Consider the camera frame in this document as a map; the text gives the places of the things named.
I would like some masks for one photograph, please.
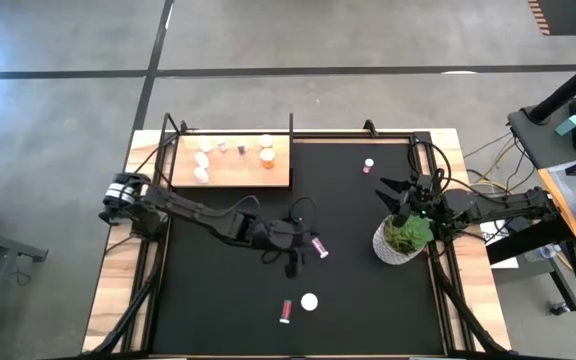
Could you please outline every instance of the black floor stripe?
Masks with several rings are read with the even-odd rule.
[[[172,16],[172,7],[174,3],[175,0],[166,0],[161,12],[161,19],[159,19],[159,27],[157,28],[157,36],[155,37],[155,44],[152,47],[150,63],[148,64],[148,73],[144,80],[144,86],[141,89],[141,96],[139,97],[139,104],[137,104],[135,120],[132,124],[133,131],[143,129],[144,122],[146,121],[148,103],[150,103],[152,88],[155,85],[157,68],[159,67],[159,60],[161,59],[161,52],[164,47],[164,40],[166,39],[166,31],[168,30],[168,21],[170,20],[170,16]]]
[[[550,35],[576,35],[576,0],[539,0]]]
[[[146,70],[0,71],[0,80],[138,78],[146,74]]]
[[[414,75],[442,74],[450,71],[472,71],[476,73],[570,72],[576,71],[576,64],[169,69],[157,71],[157,77],[227,78],[326,75]]]

